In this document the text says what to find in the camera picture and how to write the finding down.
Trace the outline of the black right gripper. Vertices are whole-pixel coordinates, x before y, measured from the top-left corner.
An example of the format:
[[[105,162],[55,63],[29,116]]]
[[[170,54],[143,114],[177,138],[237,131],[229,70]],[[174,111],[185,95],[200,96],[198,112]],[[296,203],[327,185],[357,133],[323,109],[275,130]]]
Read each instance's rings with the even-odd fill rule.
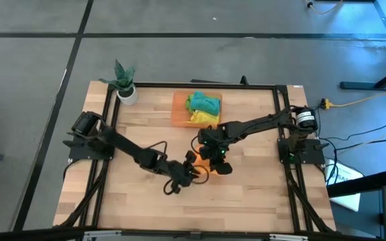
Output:
[[[209,139],[210,129],[200,129],[198,131],[198,142],[202,145],[199,148],[201,158],[216,161],[212,164],[212,168],[217,174],[231,174],[233,172],[231,164],[224,161],[226,152],[229,150],[229,143],[227,141]]]

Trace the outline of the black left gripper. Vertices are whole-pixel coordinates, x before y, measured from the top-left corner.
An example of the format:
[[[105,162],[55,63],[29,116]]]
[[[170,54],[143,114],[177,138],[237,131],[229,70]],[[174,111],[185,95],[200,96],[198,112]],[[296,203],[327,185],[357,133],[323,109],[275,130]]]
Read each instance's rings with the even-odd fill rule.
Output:
[[[195,152],[189,150],[185,155],[183,163],[177,161],[169,162],[170,177],[172,178],[171,194],[179,194],[180,186],[188,187],[194,179],[198,178],[198,171],[193,166],[195,161]]]

